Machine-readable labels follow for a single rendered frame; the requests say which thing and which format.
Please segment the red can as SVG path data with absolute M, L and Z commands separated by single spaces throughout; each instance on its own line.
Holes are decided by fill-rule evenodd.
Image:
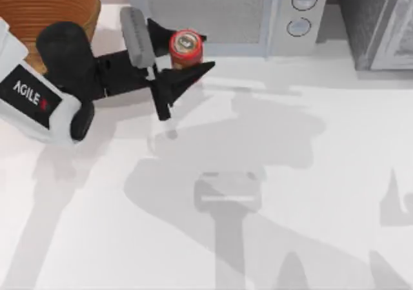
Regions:
M 203 62 L 203 41 L 193 30 L 178 30 L 169 42 L 172 68 L 183 69 Z

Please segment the microwave oven door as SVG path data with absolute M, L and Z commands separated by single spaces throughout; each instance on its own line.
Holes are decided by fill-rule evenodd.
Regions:
M 146 17 L 173 30 L 207 37 L 206 56 L 265 56 L 277 0 L 129 0 Z

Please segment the brown wicker basket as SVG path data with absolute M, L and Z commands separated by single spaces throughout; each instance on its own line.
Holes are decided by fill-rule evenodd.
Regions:
M 27 47 L 25 61 L 42 74 L 46 67 L 35 45 L 39 33 L 52 23 L 72 21 L 82 26 L 92 40 L 100 11 L 100 0 L 0 0 L 0 17 Z

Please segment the pale microwave oven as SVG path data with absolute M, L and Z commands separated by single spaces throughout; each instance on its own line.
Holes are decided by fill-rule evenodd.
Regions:
M 268 33 L 268 52 L 265 56 L 302 56 L 308 54 L 315 46 L 326 0 L 317 0 L 314 8 L 298 11 L 291 0 L 277 0 L 270 17 Z M 286 27 L 290 20 L 305 17 L 312 22 L 311 31 L 303 37 L 292 37 Z

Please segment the round microwave knob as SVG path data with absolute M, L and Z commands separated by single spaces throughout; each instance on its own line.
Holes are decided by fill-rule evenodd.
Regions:
M 317 0 L 291 0 L 292 6 L 298 11 L 307 11 L 315 7 Z
M 286 31 L 292 37 L 303 37 L 312 29 L 311 20 L 305 17 L 299 17 L 290 20 L 287 24 Z

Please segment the grey cabinet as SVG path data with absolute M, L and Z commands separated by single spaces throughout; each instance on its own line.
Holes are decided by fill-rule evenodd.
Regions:
M 356 70 L 372 70 L 375 38 L 386 0 L 337 0 Z

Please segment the grey cabinet door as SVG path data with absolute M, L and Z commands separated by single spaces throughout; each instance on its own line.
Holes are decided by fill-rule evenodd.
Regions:
M 413 70 L 413 0 L 386 0 L 372 70 Z

